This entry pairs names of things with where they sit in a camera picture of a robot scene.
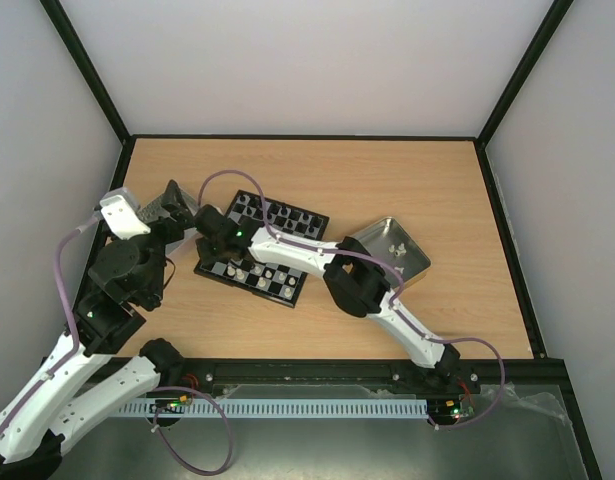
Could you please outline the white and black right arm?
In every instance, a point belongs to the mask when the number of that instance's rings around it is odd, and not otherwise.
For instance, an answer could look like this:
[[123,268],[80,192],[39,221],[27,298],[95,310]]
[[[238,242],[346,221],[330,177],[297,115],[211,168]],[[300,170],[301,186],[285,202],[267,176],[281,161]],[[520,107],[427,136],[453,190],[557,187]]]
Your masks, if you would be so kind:
[[401,344],[414,365],[423,370],[430,389],[442,392],[457,381],[457,349],[407,309],[387,279],[392,268],[371,256],[356,239],[345,237],[338,243],[310,240],[250,218],[241,223],[223,216],[197,219],[195,227],[201,235],[198,252],[203,263],[277,263],[320,278],[340,310],[374,321]]

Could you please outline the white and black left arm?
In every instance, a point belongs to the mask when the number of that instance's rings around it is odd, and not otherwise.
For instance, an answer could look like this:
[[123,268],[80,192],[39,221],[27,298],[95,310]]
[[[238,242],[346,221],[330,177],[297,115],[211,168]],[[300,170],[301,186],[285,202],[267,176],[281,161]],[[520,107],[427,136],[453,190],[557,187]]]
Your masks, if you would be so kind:
[[[145,324],[142,310],[162,304],[175,273],[167,248],[183,240],[193,215],[176,181],[160,197],[163,215],[145,222],[126,188],[108,192],[98,209],[58,244],[53,274],[67,326],[32,378],[0,413],[0,479],[47,479],[68,451],[125,402],[176,376],[182,357],[163,339],[148,342],[117,374],[87,392],[87,380]],[[87,275],[91,290],[67,299],[62,252],[105,222],[113,239]]]

